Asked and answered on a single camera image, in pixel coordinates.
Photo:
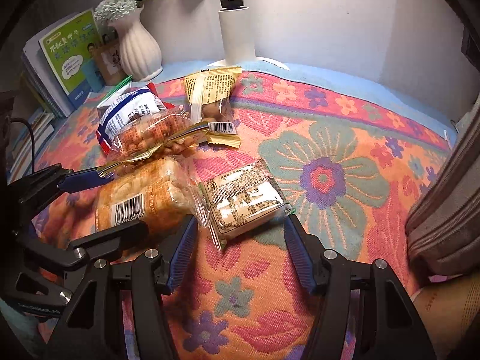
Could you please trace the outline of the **left forearm green sleeve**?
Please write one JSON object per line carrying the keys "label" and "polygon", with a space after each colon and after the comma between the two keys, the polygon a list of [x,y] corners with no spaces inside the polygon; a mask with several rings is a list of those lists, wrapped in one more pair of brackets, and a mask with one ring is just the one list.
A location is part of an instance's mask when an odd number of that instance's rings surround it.
{"label": "left forearm green sleeve", "polygon": [[4,300],[1,300],[1,313],[21,345],[35,359],[39,359],[45,342],[38,330],[38,321],[8,306]]}

